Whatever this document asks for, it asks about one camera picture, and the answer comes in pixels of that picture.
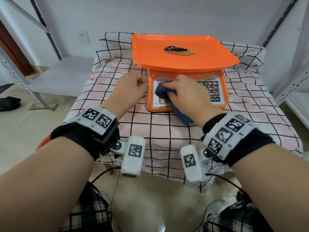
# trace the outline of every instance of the black and yellow label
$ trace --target black and yellow label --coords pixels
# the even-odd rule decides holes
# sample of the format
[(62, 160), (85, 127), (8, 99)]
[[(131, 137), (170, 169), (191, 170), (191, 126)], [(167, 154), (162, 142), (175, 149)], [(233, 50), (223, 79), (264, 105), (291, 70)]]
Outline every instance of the black and yellow label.
[(182, 55), (182, 56), (194, 54), (194, 51), (179, 46), (168, 46), (165, 47), (164, 51), (169, 54)]

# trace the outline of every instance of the checkered tablecloth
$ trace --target checkered tablecloth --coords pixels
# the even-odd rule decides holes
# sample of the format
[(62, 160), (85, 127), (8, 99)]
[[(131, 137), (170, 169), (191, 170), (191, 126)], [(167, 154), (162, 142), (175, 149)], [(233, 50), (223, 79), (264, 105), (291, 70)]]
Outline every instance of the checkered tablecloth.
[[(90, 78), (65, 121), (91, 105), (99, 105), (105, 101), (123, 74), (138, 72), (147, 75), (146, 69), (139, 68), (132, 61), (131, 38), (131, 33), (107, 32), (98, 41)], [(239, 64), (223, 70), (230, 95), (225, 110), (236, 111), (257, 122), (259, 129), (270, 134), (277, 144), (302, 153), (303, 147), (297, 133), (260, 78), (265, 48), (231, 42), (221, 43), (240, 59)], [(184, 126), (173, 113), (148, 112), (146, 98), (129, 110), (119, 122), (123, 141), (131, 135), (146, 139), (143, 171), (189, 184), (185, 179), (180, 148), (188, 144), (203, 148), (200, 141), (203, 133), (195, 123)], [(122, 163), (121, 158), (114, 159), (111, 153), (99, 161)], [(223, 174), (231, 171), (227, 165), (214, 161), (207, 163), (207, 166), (211, 173)], [(210, 177), (206, 182), (194, 184), (193, 187), (203, 192), (213, 179)]]

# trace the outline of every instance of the plaid shorts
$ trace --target plaid shorts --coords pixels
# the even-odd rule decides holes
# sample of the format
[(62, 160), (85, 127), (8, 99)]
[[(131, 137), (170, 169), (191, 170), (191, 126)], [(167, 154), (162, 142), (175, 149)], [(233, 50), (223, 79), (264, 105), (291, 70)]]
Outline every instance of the plaid shorts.
[(100, 191), (87, 182), (79, 200), (59, 231), (114, 231), (109, 203)]
[(218, 216), (210, 216), (204, 232), (268, 232), (273, 231), (252, 201), (239, 201), (224, 209)]

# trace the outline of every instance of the forearm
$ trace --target forearm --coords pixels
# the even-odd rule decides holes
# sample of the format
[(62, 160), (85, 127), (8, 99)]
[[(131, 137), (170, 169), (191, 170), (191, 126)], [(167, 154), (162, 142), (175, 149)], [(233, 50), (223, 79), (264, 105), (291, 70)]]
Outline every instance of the forearm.
[(239, 160), (232, 169), (274, 231), (308, 230), (308, 162), (268, 144)]
[(52, 140), (0, 177), (0, 231), (56, 231), (93, 170), (75, 142)]

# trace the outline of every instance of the black bag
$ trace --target black bag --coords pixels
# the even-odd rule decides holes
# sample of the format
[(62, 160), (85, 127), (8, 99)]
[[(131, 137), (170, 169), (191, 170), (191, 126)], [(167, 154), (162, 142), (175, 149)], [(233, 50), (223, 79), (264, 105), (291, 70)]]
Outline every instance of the black bag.
[(0, 111), (11, 111), (20, 107), (20, 98), (0, 98)]

